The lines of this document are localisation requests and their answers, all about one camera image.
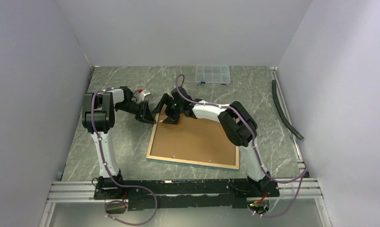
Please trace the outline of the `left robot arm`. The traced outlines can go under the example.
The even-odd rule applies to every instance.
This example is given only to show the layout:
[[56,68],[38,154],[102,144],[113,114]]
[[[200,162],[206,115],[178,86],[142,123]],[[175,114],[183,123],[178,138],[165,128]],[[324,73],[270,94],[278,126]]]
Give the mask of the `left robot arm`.
[[82,106],[82,125],[91,134],[100,166],[98,187],[105,188],[114,199],[125,192],[121,170],[117,164],[112,142],[115,113],[124,111],[142,123],[155,124],[148,101],[136,102],[134,93],[126,86],[108,87],[94,93],[86,93]]

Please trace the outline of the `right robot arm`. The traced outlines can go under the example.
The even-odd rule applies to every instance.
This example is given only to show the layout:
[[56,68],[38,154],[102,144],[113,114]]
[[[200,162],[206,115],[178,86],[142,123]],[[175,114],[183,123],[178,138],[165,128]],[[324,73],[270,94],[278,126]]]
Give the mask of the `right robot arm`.
[[152,113],[158,114],[163,109],[166,114],[163,122],[167,124],[178,124],[181,115],[219,122],[228,140],[239,148],[245,158],[250,192],[261,196],[268,190],[270,174],[259,155],[256,142],[258,126],[240,102],[219,105],[202,99],[192,99],[179,86],[170,94],[163,94]]

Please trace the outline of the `clear plastic organizer box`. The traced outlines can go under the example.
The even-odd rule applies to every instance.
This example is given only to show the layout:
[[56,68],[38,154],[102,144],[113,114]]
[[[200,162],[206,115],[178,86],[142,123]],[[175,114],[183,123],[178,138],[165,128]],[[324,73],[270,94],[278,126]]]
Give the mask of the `clear plastic organizer box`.
[[196,82],[199,84],[230,84],[230,67],[229,65],[197,65]]

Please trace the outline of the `black base bar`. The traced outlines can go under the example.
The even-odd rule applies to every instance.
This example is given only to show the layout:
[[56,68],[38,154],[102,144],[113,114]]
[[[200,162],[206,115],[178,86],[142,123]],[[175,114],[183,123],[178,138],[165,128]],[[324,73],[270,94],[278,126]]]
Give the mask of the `black base bar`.
[[128,201],[130,211],[144,209],[232,207],[246,208],[252,199],[279,197],[277,183],[253,182],[249,178],[197,180],[119,180],[118,187],[109,178],[95,184],[95,200]]

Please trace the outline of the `aluminium rail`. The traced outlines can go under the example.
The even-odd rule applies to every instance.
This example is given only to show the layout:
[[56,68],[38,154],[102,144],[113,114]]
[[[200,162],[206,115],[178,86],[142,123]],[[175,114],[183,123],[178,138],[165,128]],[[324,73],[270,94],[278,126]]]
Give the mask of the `aluminium rail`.
[[[122,189],[119,196],[111,196],[107,192],[97,189],[88,182],[53,182],[48,199],[52,202],[86,202],[137,200],[150,195],[150,189],[157,196],[169,198],[183,196],[218,196],[234,194],[248,200],[261,199],[263,193],[253,193],[246,189],[246,179],[213,179],[213,180],[162,180],[162,181],[134,181],[134,184],[143,184],[144,188]],[[276,183],[268,191],[269,197],[283,199],[322,199],[323,195],[319,183],[315,178],[297,179],[290,183]]]

